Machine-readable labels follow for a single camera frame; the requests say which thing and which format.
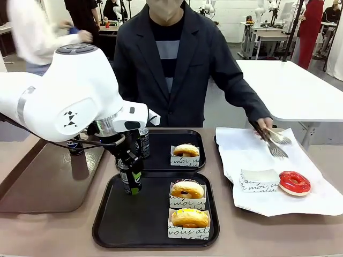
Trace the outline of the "person's left hand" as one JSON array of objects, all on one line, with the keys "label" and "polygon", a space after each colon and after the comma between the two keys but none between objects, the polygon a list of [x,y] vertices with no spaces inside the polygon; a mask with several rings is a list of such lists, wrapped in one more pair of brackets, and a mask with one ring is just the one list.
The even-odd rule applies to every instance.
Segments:
[{"label": "person's left hand", "polygon": [[267,133],[268,130],[273,128],[273,119],[270,117],[260,118],[257,120],[257,124],[265,133]]}]

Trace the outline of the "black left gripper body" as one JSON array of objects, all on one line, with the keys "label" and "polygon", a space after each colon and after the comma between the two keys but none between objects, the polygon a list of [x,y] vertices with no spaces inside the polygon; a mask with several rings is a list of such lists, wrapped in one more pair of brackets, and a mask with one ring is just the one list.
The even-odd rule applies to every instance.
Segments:
[{"label": "black left gripper body", "polygon": [[138,130],[126,131],[106,137],[106,150],[115,156],[117,161],[123,163],[137,163],[141,157],[136,150],[136,140],[139,137]]}]

